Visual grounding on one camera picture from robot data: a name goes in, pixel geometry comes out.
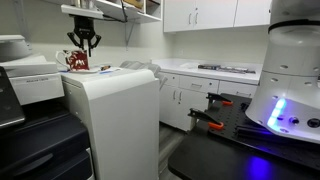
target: white robot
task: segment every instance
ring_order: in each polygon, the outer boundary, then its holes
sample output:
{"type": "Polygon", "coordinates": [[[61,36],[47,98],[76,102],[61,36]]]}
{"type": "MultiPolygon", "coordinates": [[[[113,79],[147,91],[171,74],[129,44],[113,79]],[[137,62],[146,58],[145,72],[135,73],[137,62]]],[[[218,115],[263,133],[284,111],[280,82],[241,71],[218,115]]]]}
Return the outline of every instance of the white robot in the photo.
{"type": "Polygon", "coordinates": [[[320,1],[273,0],[269,46],[246,115],[272,133],[320,143],[320,1]]]}

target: blue light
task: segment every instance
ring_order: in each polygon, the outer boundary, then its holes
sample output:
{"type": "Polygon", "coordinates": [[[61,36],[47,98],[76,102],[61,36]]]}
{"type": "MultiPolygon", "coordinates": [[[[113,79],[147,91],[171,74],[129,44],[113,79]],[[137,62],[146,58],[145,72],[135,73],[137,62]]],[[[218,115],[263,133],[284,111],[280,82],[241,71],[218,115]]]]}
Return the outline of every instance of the blue light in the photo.
{"type": "Polygon", "coordinates": [[[248,160],[248,163],[244,163],[244,166],[247,167],[248,180],[267,180],[272,179],[272,164],[266,159],[254,156],[248,160]]]}
{"type": "Polygon", "coordinates": [[[282,109],[285,105],[286,105],[286,100],[285,99],[280,99],[277,102],[276,109],[282,109]]]}
{"type": "Polygon", "coordinates": [[[273,126],[274,123],[276,122],[276,119],[275,117],[270,117],[269,120],[268,120],[268,126],[273,126]]]}
{"type": "Polygon", "coordinates": [[[278,117],[281,113],[281,110],[280,109],[274,109],[272,111],[272,114],[271,114],[271,117],[278,117]]]}
{"type": "Polygon", "coordinates": [[[281,115],[285,107],[286,107],[286,100],[279,99],[268,120],[269,127],[273,126],[276,123],[277,118],[279,117],[279,115],[281,115]]]}

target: kitchen counter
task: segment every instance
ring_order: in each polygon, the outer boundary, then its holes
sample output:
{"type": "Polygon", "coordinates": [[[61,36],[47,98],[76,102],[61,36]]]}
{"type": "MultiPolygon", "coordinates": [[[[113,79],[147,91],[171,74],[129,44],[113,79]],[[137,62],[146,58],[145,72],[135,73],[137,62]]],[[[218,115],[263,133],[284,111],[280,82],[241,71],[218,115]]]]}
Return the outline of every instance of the kitchen counter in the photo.
{"type": "Polygon", "coordinates": [[[258,85],[262,64],[254,63],[238,63],[238,62],[214,62],[191,59],[159,59],[152,60],[153,64],[161,67],[161,72],[189,75],[195,77],[218,79],[223,81],[231,81],[245,84],[258,85]],[[220,72],[214,70],[198,69],[197,64],[218,64],[221,66],[243,67],[256,71],[256,74],[240,74],[231,72],[220,72]]]}

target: mug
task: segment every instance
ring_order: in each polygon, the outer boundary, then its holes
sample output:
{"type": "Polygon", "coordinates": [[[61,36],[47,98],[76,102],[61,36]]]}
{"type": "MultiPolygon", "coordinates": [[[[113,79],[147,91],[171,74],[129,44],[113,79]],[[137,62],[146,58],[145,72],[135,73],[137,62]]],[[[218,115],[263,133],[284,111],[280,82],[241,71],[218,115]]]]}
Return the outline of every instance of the mug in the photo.
{"type": "Polygon", "coordinates": [[[58,63],[66,66],[70,71],[89,70],[87,50],[63,50],[56,52],[56,60],[58,63]],[[59,55],[65,58],[64,64],[59,60],[59,55]]]}

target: cabinet door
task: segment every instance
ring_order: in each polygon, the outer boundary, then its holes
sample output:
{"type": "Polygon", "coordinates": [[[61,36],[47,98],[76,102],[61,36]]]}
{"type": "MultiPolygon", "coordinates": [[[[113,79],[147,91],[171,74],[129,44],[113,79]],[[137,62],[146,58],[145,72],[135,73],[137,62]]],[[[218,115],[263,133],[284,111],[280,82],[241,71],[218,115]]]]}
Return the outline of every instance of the cabinet door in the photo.
{"type": "Polygon", "coordinates": [[[177,127],[179,89],[164,85],[160,91],[160,121],[177,127]]]}
{"type": "Polygon", "coordinates": [[[270,6],[272,0],[238,0],[234,26],[257,26],[270,24],[270,6]]]}
{"type": "Polygon", "coordinates": [[[233,27],[237,0],[196,0],[194,29],[233,27]]]}
{"type": "Polygon", "coordinates": [[[188,116],[190,113],[190,108],[199,109],[204,111],[208,107],[208,100],[206,99],[207,94],[189,91],[189,90],[180,90],[179,93],[179,102],[180,102],[180,111],[179,111],[179,120],[178,128],[184,131],[189,131],[191,127],[191,117],[188,116]]]}
{"type": "Polygon", "coordinates": [[[218,94],[227,93],[242,97],[253,98],[256,90],[257,86],[255,85],[220,81],[218,94]]]}
{"type": "Polygon", "coordinates": [[[194,9],[195,0],[165,0],[164,32],[191,30],[194,9]]]}

